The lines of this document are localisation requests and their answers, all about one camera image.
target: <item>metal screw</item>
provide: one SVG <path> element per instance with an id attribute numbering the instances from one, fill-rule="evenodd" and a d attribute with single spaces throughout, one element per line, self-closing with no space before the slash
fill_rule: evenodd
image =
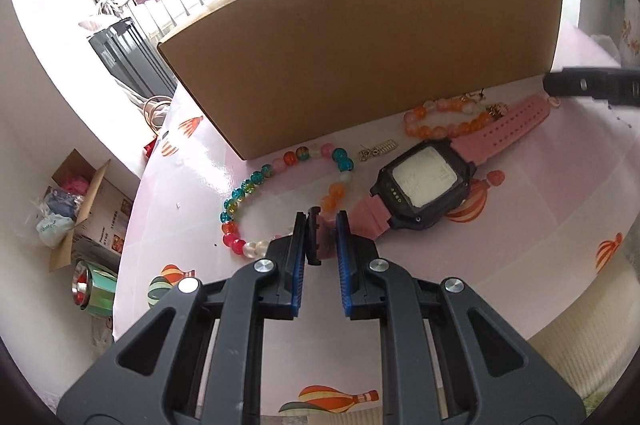
<path id="1" fill-rule="evenodd" d="M 389 263 L 384 259 L 373 259 L 373 261 L 369 263 L 369 268 L 378 273 L 382 273 L 389 269 Z"/>
<path id="2" fill-rule="evenodd" d="M 460 293 L 465 288 L 462 280 L 452 277 L 444 281 L 444 289 L 450 293 Z"/>
<path id="3" fill-rule="evenodd" d="M 275 264 L 273 264 L 273 261 L 270 261 L 269 259 L 260 259 L 260 261 L 256 261 L 254 264 L 254 269 L 258 273 L 267 273 L 268 271 L 271 271 L 274 267 L 275 267 Z"/>
<path id="4" fill-rule="evenodd" d="M 196 289 L 198 289 L 198 279 L 193 277 L 182 279 L 178 284 L 178 290 L 182 293 L 193 293 Z"/>

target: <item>watch screen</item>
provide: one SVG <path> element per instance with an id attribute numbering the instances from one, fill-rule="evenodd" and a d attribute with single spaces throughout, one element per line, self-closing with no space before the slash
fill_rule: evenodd
<path id="1" fill-rule="evenodd" d="M 415 153 L 392 171 L 394 180 L 416 208 L 438 199 L 458 175 L 433 147 Z"/>

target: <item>open cardboard box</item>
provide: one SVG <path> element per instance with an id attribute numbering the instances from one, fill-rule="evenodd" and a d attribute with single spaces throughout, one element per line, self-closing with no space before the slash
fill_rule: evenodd
<path id="1" fill-rule="evenodd" d="M 158 48 L 243 159 L 548 71 L 562 0 L 214 0 Z"/>
<path id="2" fill-rule="evenodd" d="M 58 185 L 71 175 L 82 176 L 89 181 L 89 190 L 80 206 L 75 228 L 51 251 L 49 271 L 81 257 L 117 273 L 133 203 L 104 179 L 109 163 L 96 170 L 74 150 L 53 173 L 51 179 Z"/>

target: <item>beaded bracelet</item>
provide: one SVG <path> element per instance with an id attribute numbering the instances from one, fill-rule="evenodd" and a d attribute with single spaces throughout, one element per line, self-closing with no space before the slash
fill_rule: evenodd
<path id="1" fill-rule="evenodd" d="M 414 107 L 404 114 L 402 122 L 404 123 L 404 133 L 407 136 L 415 136 L 420 139 L 440 140 L 446 137 L 457 138 L 464 134 L 470 134 L 482 127 L 490 124 L 492 121 L 501 118 L 508 112 L 508 108 L 504 103 L 494 103 L 487 105 L 482 109 L 480 114 L 473 120 L 463 121 L 460 124 L 451 123 L 446 127 L 438 125 L 434 128 L 428 125 L 421 125 L 423 120 L 432 111 L 438 112 L 462 112 L 463 114 L 473 114 L 478 108 L 479 100 L 474 99 L 471 95 L 466 94 L 455 98 L 440 98 L 439 100 L 428 100 L 424 104 Z"/>
<path id="2" fill-rule="evenodd" d="M 244 255 L 248 259 L 259 259 L 264 257 L 269 247 L 269 241 L 258 241 L 248 243 L 240 238 L 238 224 L 235 219 L 238 215 L 239 205 L 255 192 L 256 187 L 262 185 L 264 180 L 272 178 L 276 174 L 281 174 L 288 167 L 295 166 L 298 162 L 307 161 L 310 158 L 331 158 L 340 170 L 340 181 L 329 186 L 328 195 L 320 199 L 320 209 L 324 215 L 335 212 L 338 202 L 346 193 L 347 186 L 351 182 L 351 171 L 353 170 L 353 160 L 343 148 L 336 148 L 331 143 L 325 143 L 322 147 L 312 145 L 311 147 L 298 147 L 295 152 L 288 151 L 282 158 L 276 158 L 271 164 L 266 164 L 251 174 L 249 179 L 244 180 L 239 188 L 231 192 L 231 198 L 224 202 L 225 211 L 220 214 L 222 223 L 222 242 L 230 248 L 236 255 Z"/>

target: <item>watch face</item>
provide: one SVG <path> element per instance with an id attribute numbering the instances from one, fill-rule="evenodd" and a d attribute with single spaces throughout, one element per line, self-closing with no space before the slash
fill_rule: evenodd
<path id="1" fill-rule="evenodd" d="M 391 213 L 391 228 L 423 230 L 460 206 L 475 171 L 449 140 L 423 141 L 380 169 L 371 194 Z"/>
<path id="2" fill-rule="evenodd" d="M 409 156 L 391 172 L 409 202 L 420 211 L 450 190 L 459 179 L 446 159 L 433 147 Z"/>

